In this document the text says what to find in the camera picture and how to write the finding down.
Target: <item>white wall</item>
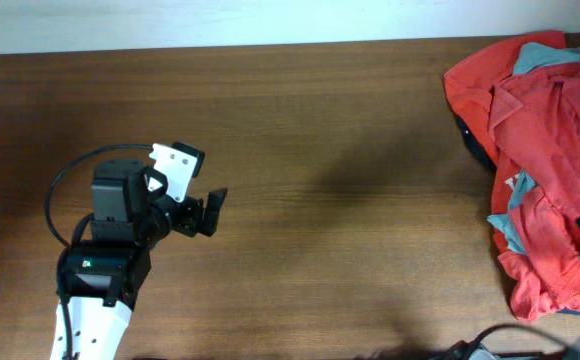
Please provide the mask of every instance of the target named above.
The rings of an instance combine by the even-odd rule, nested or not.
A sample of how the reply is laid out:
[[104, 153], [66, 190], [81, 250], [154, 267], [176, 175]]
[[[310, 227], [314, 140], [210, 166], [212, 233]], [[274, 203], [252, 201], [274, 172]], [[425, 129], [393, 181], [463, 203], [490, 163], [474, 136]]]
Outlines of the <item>white wall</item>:
[[580, 32], [580, 0], [0, 0], [0, 53]]

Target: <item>crumpled red fabric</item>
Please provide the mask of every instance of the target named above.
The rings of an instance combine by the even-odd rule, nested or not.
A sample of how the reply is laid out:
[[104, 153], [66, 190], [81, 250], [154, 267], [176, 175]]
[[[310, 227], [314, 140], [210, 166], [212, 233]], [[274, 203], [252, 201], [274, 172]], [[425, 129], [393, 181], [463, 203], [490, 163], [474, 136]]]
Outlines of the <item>crumpled red fabric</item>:
[[512, 75], [523, 44], [565, 47], [563, 33], [516, 37], [472, 55], [446, 73], [448, 101], [497, 164], [492, 213], [507, 204], [521, 168], [539, 186], [509, 214], [527, 256], [494, 241], [506, 273], [517, 280], [514, 315], [533, 321], [563, 309], [580, 311], [580, 64]]

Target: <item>black fabric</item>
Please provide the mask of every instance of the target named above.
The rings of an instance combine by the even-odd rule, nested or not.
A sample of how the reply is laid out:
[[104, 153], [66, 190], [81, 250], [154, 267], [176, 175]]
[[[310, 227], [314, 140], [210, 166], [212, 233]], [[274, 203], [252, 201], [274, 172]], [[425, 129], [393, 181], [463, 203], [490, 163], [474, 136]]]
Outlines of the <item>black fabric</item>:
[[497, 172], [497, 166], [492, 162], [486, 150], [477, 141], [477, 138], [472, 135], [472, 131], [468, 128], [468, 125], [461, 119], [461, 117], [453, 113], [455, 121], [457, 122], [457, 127], [461, 131], [461, 137], [463, 138], [463, 143], [468, 148], [468, 151], [474, 156], [481, 165], [485, 166], [486, 169], [491, 172]]

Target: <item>pile of clothes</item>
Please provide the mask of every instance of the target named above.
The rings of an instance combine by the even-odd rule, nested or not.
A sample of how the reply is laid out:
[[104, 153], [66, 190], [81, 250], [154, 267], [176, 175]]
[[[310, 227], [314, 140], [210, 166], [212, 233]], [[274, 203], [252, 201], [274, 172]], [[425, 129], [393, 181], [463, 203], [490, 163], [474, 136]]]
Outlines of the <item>pile of clothes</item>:
[[580, 313], [580, 47], [548, 31], [494, 44], [444, 76], [464, 141], [496, 168], [494, 242], [514, 315]]

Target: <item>dark wood surface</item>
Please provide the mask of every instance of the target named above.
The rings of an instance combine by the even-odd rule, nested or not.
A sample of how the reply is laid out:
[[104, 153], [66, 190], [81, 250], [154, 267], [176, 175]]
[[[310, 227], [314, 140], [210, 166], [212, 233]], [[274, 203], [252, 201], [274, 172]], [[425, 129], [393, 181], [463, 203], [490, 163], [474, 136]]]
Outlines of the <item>dark wood surface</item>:
[[[441, 82], [500, 39], [0, 56], [0, 359], [49, 357], [62, 248], [42, 202], [68, 161], [114, 143], [192, 143], [207, 154], [192, 194], [230, 189], [214, 237], [153, 252], [119, 359], [435, 350], [514, 321], [485, 220], [493, 176]], [[114, 154], [130, 155], [147, 159]], [[91, 209], [94, 163], [59, 186], [64, 235]], [[580, 317], [537, 325], [580, 333]]]

